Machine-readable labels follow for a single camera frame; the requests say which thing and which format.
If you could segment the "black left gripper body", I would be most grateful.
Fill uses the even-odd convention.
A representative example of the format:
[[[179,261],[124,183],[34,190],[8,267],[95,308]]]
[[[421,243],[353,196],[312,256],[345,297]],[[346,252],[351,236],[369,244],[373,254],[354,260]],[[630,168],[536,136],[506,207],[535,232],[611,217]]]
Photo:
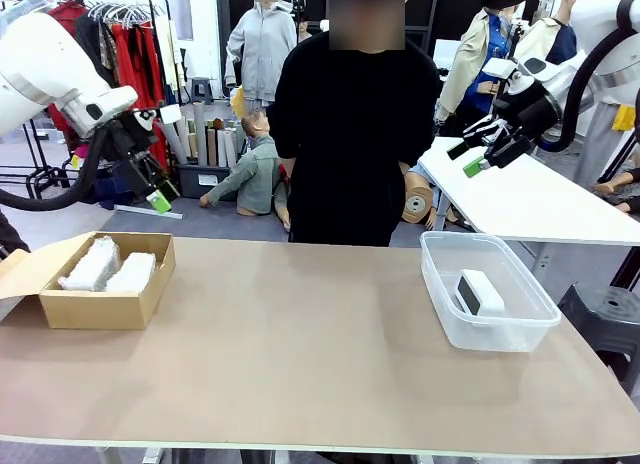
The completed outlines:
[[[157,109],[134,109],[106,124],[106,159],[122,160],[148,151],[158,140],[154,131]]]

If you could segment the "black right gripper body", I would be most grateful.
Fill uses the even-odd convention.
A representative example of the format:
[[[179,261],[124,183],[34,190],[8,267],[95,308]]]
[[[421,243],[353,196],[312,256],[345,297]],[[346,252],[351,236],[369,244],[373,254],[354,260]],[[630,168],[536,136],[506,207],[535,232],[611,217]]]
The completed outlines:
[[[514,79],[494,102],[494,114],[527,138],[542,136],[561,118],[561,109],[535,78]]]

